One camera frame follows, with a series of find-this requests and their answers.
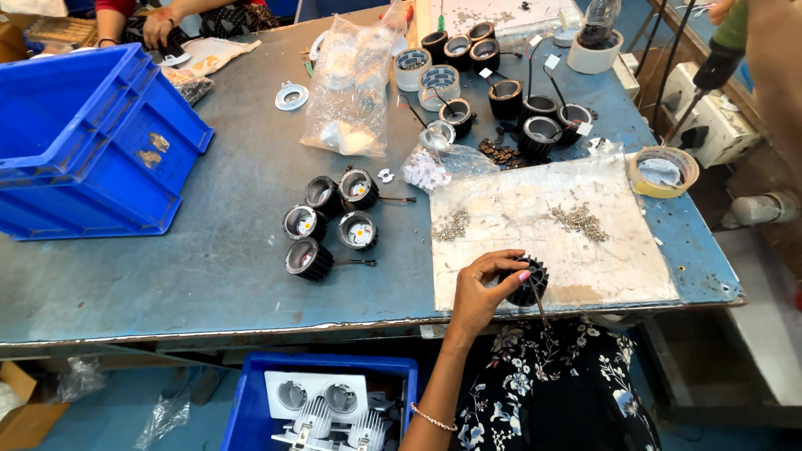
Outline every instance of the cardboard box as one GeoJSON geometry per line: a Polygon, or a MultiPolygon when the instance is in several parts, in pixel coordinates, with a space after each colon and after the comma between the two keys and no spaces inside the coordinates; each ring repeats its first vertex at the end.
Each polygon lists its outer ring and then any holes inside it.
{"type": "Polygon", "coordinates": [[[14,362],[2,363],[0,380],[26,401],[0,419],[0,451],[35,448],[70,405],[44,403],[40,384],[14,362]]]}
{"type": "Polygon", "coordinates": [[[3,22],[0,18],[0,63],[26,59],[27,50],[19,27],[11,22],[3,22]]]}

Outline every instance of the workbench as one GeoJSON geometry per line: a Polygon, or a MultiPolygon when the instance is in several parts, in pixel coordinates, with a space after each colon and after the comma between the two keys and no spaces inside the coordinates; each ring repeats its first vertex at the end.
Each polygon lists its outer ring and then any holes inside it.
{"type": "MultiPolygon", "coordinates": [[[[385,9],[344,16],[368,25],[385,9]]],[[[188,352],[418,336],[419,325],[448,321],[434,311],[432,300],[428,196],[404,183],[399,169],[417,144],[420,124],[408,109],[395,108],[392,75],[384,158],[305,147],[298,139],[306,106],[282,112],[273,105],[282,82],[309,86],[302,52],[331,22],[323,18],[242,38],[262,44],[212,75],[214,89],[195,109],[216,129],[215,137],[190,174],[182,205],[164,236],[49,242],[0,238],[0,358],[140,354],[218,364],[188,352]],[[417,203],[379,202],[372,208],[381,238],[365,254],[347,250],[332,233],[322,242],[335,259],[375,258],[376,267],[335,266],[320,283],[287,274],[284,258],[291,241],[282,233],[282,216],[303,203],[306,184],[314,177],[338,180],[348,165],[371,174],[389,168],[396,177],[381,185],[382,194],[414,196],[417,203]]],[[[523,51],[523,44],[516,49],[523,51]]],[[[548,41],[538,54],[559,51],[548,41]]],[[[567,50],[562,54],[565,61],[567,50]]],[[[526,80],[527,61],[504,55],[499,72],[526,80]]],[[[533,93],[554,96],[539,67],[534,74],[533,93]]],[[[485,137],[495,138],[498,121],[489,110],[485,80],[472,72],[460,75],[462,97],[479,114],[472,133],[460,143],[476,146],[485,137]]],[[[613,71],[581,75],[561,63],[554,76],[567,101],[598,112],[591,137],[621,141],[627,152],[655,144],[613,71]]],[[[417,106],[415,93],[406,95],[417,106]]],[[[435,119],[435,113],[419,112],[425,120],[435,119]]],[[[585,142],[552,157],[587,156],[585,142]]],[[[509,137],[504,144],[515,145],[509,137]]],[[[729,307],[746,301],[686,194],[668,200],[644,197],[642,208],[652,232],[665,243],[660,250],[680,299],[631,303],[615,311],[729,307]]],[[[602,305],[547,310],[555,315],[602,312],[611,310],[602,305]]],[[[537,309],[529,309],[499,319],[535,315],[537,309]]]]}

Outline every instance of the gold bracelet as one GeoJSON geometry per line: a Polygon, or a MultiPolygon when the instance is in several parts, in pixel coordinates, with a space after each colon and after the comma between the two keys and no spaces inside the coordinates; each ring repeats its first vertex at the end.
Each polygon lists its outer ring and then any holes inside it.
{"type": "Polygon", "coordinates": [[[423,418],[426,418],[433,425],[438,426],[440,428],[443,428],[443,429],[445,429],[447,431],[451,431],[453,433],[456,432],[456,424],[454,424],[453,426],[446,426],[443,423],[440,423],[439,421],[435,420],[434,418],[432,418],[432,417],[428,416],[427,414],[419,411],[418,410],[418,406],[416,406],[415,403],[409,403],[409,407],[412,409],[412,412],[415,412],[418,415],[422,416],[423,418]]]}

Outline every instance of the blue crate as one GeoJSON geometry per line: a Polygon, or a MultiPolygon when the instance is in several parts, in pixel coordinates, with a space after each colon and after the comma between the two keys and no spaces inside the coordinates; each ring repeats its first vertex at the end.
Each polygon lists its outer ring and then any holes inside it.
{"type": "MultiPolygon", "coordinates": [[[[320,372],[315,368],[357,368],[366,372],[398,377],[405,381],[404,402],[417,401],[418,364],[412,359],[395,357],[337,356],[333,354],[284,354],[251,352],[242,364],[237,392],[225,428],[221,451],[275,451],[286,445],[272,440],[271,435],[284,433],[287,421],[270,418],[267,403],[265,371],[320,372]]],[[[412,411],[404,409],[402,430],[406,431],[412,411]]]]}
{"type": "Polygon", "coordinates": [[[0,65],[0,231],[163,234],[214,129],[139,44],[0,65]]]}

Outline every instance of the woman's right hand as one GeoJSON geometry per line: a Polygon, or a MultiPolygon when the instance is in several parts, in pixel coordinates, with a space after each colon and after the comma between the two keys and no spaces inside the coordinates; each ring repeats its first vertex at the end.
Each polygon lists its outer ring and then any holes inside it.
{"type": "Polygon", "coordinates": [[[460,270],[456,278],[454,311],[448,325],[448,334],[456,340],[456,346],[470,347],[479,332],[490,324],[501,301],[529,278],[529,271],[526,270],[529,264],[512,260],[524,252],[522,249],[489,252],[460,270]],[[517,272],[496,286],[485,287],[501,270],[517,272]]]}

